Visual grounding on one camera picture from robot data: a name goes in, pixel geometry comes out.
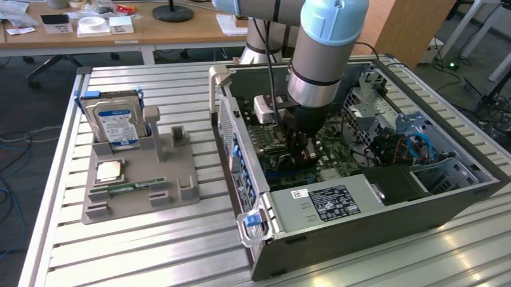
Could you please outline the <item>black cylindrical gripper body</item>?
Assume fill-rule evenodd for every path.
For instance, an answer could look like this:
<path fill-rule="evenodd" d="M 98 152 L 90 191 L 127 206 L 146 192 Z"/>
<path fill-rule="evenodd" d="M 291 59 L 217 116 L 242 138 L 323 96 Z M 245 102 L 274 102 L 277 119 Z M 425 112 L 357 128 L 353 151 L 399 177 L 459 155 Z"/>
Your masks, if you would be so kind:
<path fill-rule="evenodd" d="M 283 126 L 286 136 L 307 136 L 314 138 L 323 128 L 329 113 L 329 107 L 309 108 L 295 106 L 286 109 Z"/>

